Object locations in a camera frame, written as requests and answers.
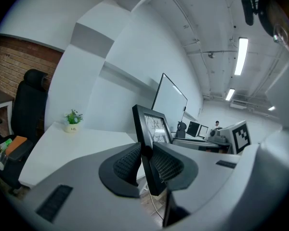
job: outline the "brick wall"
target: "brick wall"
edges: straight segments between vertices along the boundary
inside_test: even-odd
[[[0,36],[0,90],[15,97],[25,72],[32,68],[47,73],[44,88],[48,90],[61,56],[61,52],[35,43]],[[6,136],[9,134],[6,107],[0,109],[0,118],[3,120],[0,132]],[[41,117],[37,127],[39,136],[43,128],[44,117]]]

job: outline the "orange notebook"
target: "orange notebook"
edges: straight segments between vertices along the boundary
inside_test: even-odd
[[[5,153],[8,156],[13,150],[15,150],[18,146],[20,146],[23,142],[25,142],[27,138],[16,136],[16,138],[9,144],[8,148],[6,148]]]

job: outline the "potted plant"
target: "potted plant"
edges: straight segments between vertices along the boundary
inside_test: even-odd
[[[79,123],[82,121],[82,114],[78,114],[76,110],[65,115],[65,128],[67,133],[76,133],[79,130]]]

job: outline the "white ceiling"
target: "white ceiling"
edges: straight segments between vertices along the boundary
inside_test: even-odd
[[[223,99],[229,88],[233,99],[248,102],[258,112],[274,115],[265,92],[280,73],[289,53],[273,42],[257,16],[254,25],[245,23],[241,0],[151,0],[189,56],[205,99]],[[243,72],[234,75],[238,38],[249,39]]]

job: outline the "ceiling air conditioner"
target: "ceiling air conditioner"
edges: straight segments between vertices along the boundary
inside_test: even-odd
[[[247,103],[232,100],[230,103],[230,107],[235,108],[235,109],[244,110],[247,108]]]

